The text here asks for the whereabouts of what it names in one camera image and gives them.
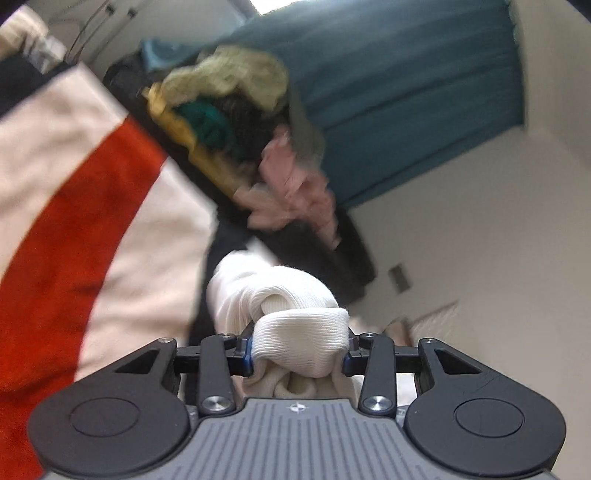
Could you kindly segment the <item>white zip hoodie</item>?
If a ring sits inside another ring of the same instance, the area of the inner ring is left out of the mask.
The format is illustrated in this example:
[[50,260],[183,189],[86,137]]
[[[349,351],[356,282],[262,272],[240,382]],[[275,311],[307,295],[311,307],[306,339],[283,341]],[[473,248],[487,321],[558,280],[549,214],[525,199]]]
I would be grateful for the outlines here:
[[233,251],[215,267],[206,299],[216,332],[253,325],[253,373],[235,381],[242,397],[358,402],[360,383],[342,373],[349,312],[320,280]]

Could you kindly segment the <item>dark clothes pile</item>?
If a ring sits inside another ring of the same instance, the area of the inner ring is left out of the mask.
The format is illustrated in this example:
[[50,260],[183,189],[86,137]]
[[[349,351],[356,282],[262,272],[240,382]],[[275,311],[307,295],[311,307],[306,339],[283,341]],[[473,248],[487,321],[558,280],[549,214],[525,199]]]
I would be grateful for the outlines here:
[[259,174],[263,148],[280,125],[290,129],[298,165],[320,171],[321,153],[314,144],[301,140],[303,132],[294,125],[290,83],[272,112],[259,110],[240,93],[198,97],[171,106],[163,98],[160,85],[173,69],[156,78],[145,71],[137,55],[130,55],[108,68],[104,82],[133,113],[143,114],[162,138],[184,148],[188,161],[226,196],[232,198],[239,187],[263,181]]

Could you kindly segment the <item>black headboard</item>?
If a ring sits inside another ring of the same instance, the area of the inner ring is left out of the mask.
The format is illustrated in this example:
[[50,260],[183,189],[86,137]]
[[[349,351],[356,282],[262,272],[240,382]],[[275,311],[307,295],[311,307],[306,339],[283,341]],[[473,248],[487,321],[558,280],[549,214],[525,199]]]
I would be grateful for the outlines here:
[[246,225],[247,212],[221,207],[217,218],[238,229],[246,241],[256,239],[284,266],[304,270],[321,280],[344,305],[366,295],[366,287],[377,276],[365,242],[345,209],[335,210],[339,244],[332,248],[315,233],[311,224],[296,220],[277,231],[256,230]]

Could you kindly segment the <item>striped bed blanket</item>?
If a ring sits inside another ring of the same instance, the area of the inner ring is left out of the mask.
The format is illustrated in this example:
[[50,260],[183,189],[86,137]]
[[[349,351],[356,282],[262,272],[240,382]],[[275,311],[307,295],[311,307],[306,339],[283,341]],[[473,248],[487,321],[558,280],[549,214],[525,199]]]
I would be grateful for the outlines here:
[[197,312],[211,203],[45,24],[1,28],[1,475],[35,479],[34,407]]

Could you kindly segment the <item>pink garment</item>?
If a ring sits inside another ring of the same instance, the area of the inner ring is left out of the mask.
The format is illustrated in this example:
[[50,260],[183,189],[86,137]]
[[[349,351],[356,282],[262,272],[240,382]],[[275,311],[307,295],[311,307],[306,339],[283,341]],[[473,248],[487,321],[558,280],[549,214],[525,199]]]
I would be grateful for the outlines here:
[[291,222],[304,221],[329,248],[339,246],[335,197],[328,180],[317,169],[298,165],[287,126],[277,126],[273,139],[263,148],[259,174],[262,182],[239,187],[232,197],[238,206],[249,210],[249,227],[279,231]]

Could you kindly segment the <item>blue curtain right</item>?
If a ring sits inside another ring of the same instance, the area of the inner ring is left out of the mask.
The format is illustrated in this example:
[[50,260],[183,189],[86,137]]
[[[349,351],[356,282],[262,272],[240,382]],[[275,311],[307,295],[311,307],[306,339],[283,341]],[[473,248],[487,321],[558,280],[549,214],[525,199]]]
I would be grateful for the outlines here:
[[505,1],[302,1],[228,42],[287,66],[353,207],[523,122],[514,32]]

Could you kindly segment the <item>yellow-green knit cloth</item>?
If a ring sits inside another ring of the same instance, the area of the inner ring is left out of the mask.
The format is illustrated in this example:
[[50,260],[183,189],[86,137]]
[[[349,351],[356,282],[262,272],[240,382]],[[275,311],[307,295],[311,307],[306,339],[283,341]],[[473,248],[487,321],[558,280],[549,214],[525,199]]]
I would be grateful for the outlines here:
[[198,97],[240,93],[259,110],[272,112],[287,93],[289,83],[287,68],[273,55],[221,45],[197,64],[173,69],[161,82],[160,92],[171,106]]

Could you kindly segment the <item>garment steamer stand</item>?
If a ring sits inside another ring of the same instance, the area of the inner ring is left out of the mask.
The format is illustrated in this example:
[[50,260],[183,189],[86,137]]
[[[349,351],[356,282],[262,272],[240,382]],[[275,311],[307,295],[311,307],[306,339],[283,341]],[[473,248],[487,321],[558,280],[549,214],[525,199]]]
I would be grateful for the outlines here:
[[70,63],[83,60],[94,64],[140,13],[141,1],[99,1],[89,16],[81,20],[66,50]]

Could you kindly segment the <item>wall switch plate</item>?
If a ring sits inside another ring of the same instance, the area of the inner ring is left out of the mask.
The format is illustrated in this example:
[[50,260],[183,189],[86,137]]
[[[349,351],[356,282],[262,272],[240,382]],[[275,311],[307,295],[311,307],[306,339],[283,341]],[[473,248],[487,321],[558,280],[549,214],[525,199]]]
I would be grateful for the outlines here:
[[402,263],[394,265],[389,270],[389,277],[394,285],[394,289],[402,294],[412,288],[411,278],[408,276],[407,269]]

